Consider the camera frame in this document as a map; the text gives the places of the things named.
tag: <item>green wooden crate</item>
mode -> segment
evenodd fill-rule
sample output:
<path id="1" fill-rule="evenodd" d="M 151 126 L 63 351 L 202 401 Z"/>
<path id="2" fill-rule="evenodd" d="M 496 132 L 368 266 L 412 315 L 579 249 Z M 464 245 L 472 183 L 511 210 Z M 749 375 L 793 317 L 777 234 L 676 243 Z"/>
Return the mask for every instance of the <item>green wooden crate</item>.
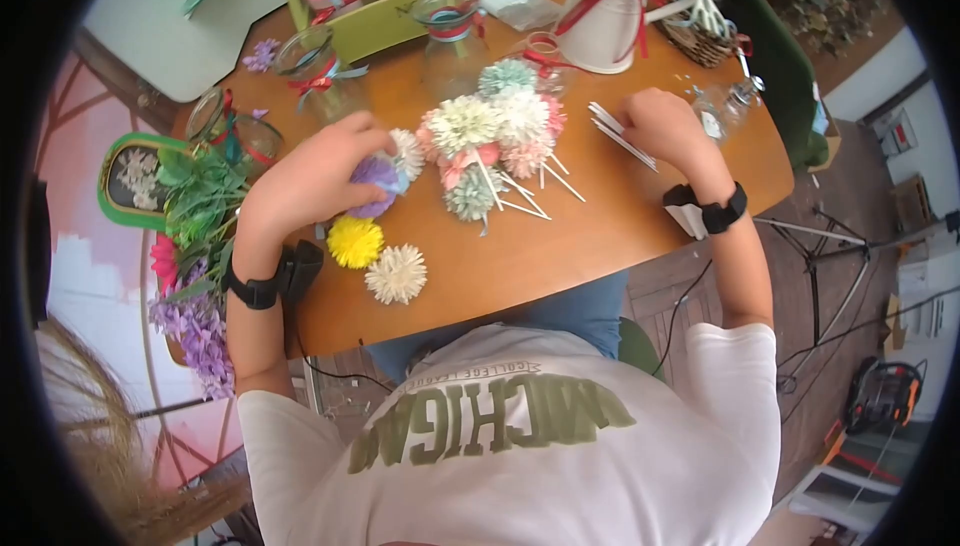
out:
<path id="1" fill-rule="evenodd" d="M 410 15 L 418 0 L 363 0 L 364 5 L 327 22 L 333 48 L 341 60 L 353 63 L 407 40 L 426 36 Z M 305 0 L 287 0 L 298 32 L 310 25 L 313 11 Z"/>
<path id="2" fill-rule="evenodd" d="M 134 132 L 121 136 L 106 153 L 97 180 L 97 203 L 100 204 L 103 215 L 114 224 L 132 228 L 155 229 L 156 231 L 163 231 L 166 228 L 166 219 L 163 215 L 165 192 L 160 189 L 160 186 L 156 191 L 157 208 L 143 210 L 126 202 L 129 199 L 129 194 L 121 193 L 125 188 L 119 186 L 117 180 L 119 171 L 117 158 L 124 152 L 129 150 L 148 151 L 156 156 L 161 147 L 186 150 L 189 148 L 189 144 L 164 136 Z"/>

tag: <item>wooden table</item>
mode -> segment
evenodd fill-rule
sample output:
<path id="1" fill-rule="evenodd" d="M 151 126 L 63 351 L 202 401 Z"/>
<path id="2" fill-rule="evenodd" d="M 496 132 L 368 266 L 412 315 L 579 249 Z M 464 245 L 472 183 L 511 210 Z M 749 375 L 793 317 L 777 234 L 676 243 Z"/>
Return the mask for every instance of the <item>wooden table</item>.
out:
<path id="1" fill-rule="evenodd" d="M 294 34 L 283 7 L 258 22 L 243 53 L 268 37 L 280 41 Z M 489 18 L 486 42 L 491 60 L 506 54 L 522 34 Z M 737 60 L 707 70 L 686 58 L 653 26 L 648 27 L 649 58 L 637 55 L 627 72 L 582 73 L 563 99 L 568 122 L 559 136 L 557 156 L 570 170 L 566 179 L 586 199 L 582 203 L 556 180 L 536 192 L 536 202 L 553 220 L 521 211 L 494 209 L 489 232 L 481 223 L 463 223 L 446 211 L 437 168 L 428 166 L 406 197 L 378 223 L 388 246 L 412 244 L 423 252 L 428 281 L 408 306 L 384 306 L 366 290 L 364 271 L 348 270 L 327 260 L 313 288 L 297 310 L 299 333 L 308 354 L 330 355 L 434 327 L 454 324 L 536 300 L 598 277 L 657 258 L 687 244 L 690 238 L 661 205 L 664 192 L 683 183 L 674 168 L 660 162 L 660 173 L 646 168 L 600 133 L 587 103 L 615 110 L 620 100 L 648 86 L 686 94 L 692 84 L 731 84 L 742 79 Z M 426 38 L 379 52 L 368 61 L 366 96 L 374 114 L 388 128 L 414 130 L 422 115 L 436 107 L 421 85 Z M 296 114 L 297 95 L 272 73 L 251 73 L 242 64 L 221 82 L 231 88 L 241 110 L 269 108 L 289 151 L 317 132 L 316 121 Z M 177 118 L 174 136 L 183 137 L 186 117 Z M 723 147 L 726 164 L 750 198 L 750 212 L 761 213 L 793 190 L 793 174 L 784 144 L 765 108 L 750 112 L 746 124 Z M 515 192 L 508 200 L 524 204 Z M 291 240 L 312 238 L 303 230 Z M 298 356 L 299 351 L 291 352 Z"/>

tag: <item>green chair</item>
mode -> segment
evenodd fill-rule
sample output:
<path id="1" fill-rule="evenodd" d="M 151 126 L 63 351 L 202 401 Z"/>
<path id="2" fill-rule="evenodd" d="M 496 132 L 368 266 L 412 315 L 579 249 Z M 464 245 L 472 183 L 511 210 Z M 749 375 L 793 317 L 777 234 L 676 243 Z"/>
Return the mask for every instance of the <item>green chair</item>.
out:
<path id="1" fill-rule="evenodd" d="M 620 354 L 617 358 L 622 363 L 664 381 L 664 369 L 657 369 L 660 359 L 657 357 L 657 348 L 654 348 L 654 343 L 650 341 L 650 337 L 640 325 L 624 316 L 620 317 Z"/>
<path id="2" fill-rule="evenodd" d="M 826 163 L 827 142 L 812 131 L 817 112 L 813 65 L 800 44 L 767 0 L 727 0 L 720 9 L 740 34 L 750 36 L 753 54 L 747 63 L 766 85 L 763 104 L 783 140 L 790 167 L 804 172 Z"/>

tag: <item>green frame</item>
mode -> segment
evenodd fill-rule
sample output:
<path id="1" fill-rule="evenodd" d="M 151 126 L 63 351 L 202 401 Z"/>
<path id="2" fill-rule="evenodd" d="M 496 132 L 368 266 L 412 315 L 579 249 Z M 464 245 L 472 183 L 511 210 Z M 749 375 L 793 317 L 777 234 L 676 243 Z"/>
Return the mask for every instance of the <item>green frame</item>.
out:
<path id="1" fill-rule="evenodd" d="M 364 59 L 420 36 L 426 28 L 410 15 L 418 0 L 374 0 L 331 19 L 333 49 L 346 63 Z M 298 32 L 310 26 L 310 7 L 304 0 L 287 0 Z"/>
<path id="2" fill-rule="evenodd" d="M 111 198 L 107 191 L 111 168 L 114 167 L 116 157 L 120 156 L 124 149 L 130 147 L 152 149 L 154 151 L 168 147 L 188 151 L 190 144 L 161 135 L 133 132 L 120 136 L 107 151 L 106 156 L 103 157 L 100 174 L 97 177 L 97 203 L 100 204 L 103 215 L 119 226 L 163 231 L 166 229 L 166 218 L 163 213 L 121 206 Z"/>

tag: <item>white t-shirt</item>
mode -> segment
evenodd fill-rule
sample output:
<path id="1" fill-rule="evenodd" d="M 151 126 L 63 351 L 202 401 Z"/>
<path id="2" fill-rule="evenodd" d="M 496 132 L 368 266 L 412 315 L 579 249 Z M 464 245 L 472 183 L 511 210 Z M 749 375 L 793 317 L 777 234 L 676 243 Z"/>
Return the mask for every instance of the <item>white t-shirt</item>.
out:
<path id="1" fill-rule="evenodd" d="M 265 391 L 238 411 L 273 544 L 746 544 L 780 459 L 766 325 L 687 332 L 688 401 L 567 332 L 487 325 L 424 359 L 344 447 Z"/>

